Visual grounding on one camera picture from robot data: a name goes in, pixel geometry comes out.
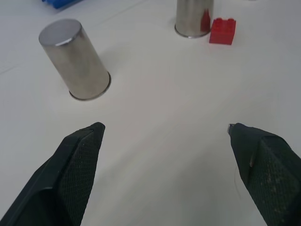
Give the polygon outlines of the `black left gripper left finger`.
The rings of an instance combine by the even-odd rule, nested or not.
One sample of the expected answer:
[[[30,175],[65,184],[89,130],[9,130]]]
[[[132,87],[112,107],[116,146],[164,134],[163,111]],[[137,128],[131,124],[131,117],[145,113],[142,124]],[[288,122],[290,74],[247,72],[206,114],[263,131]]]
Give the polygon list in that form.
[[[105,125],[66,136],[31,176],[0,226],[80,226],[95,179]]]

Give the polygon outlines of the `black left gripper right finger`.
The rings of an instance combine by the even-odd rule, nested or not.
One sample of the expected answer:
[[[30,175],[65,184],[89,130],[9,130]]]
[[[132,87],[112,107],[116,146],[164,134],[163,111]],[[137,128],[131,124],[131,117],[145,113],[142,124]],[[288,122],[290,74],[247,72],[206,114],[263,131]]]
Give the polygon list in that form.
[[[228,127],[240,177],[267,226],[301,226],[301,158],[278,135]]]

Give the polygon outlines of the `red toy brick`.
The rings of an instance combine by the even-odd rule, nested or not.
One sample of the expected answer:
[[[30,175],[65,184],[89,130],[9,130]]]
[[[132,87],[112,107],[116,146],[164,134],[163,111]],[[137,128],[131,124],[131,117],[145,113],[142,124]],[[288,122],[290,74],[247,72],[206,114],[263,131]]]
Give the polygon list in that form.
[[[233,18],[213,20],[209,43],[232,45],[236,30],[236,20]]]

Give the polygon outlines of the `blue plastic object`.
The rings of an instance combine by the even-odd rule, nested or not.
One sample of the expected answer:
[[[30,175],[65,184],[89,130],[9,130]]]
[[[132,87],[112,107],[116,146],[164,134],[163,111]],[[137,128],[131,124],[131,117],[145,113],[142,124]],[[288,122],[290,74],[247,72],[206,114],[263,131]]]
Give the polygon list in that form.
[[[62,9],[82,0],[41,0],[55,9]]]

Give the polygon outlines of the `steel cup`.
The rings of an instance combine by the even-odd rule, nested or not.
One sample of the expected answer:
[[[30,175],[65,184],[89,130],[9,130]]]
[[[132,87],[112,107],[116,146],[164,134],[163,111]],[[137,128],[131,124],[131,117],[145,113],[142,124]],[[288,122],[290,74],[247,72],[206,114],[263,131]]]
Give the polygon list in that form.
[[[185,38],[199,38],[211,31],[214,0],[177,0],[174,29]]]
[[[39,42],[73,98],[91,100],[107,91],[111,75],[78,20],[61,19],[47,25]]]

